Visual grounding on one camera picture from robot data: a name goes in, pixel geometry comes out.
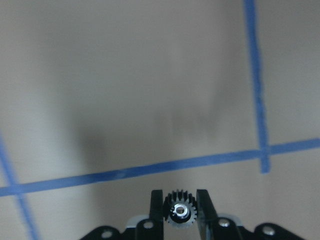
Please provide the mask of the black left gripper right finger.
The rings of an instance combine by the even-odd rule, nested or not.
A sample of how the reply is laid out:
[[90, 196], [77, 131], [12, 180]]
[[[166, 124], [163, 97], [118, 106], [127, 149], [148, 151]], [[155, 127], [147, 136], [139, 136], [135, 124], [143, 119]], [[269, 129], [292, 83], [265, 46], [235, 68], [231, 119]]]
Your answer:
[[236, 223], [219, 216], [206, 189], [196, 191], [197, 225], [202, 240], [243, 240]]

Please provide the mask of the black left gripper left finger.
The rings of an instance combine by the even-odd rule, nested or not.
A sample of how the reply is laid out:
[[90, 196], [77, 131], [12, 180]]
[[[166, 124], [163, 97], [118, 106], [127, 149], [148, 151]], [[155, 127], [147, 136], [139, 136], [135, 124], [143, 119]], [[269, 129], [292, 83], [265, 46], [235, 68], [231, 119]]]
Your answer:
[[152, 190], [148, 218], [140, 220], [135, 228], [135, 240], [163, 240], [163, 191]]

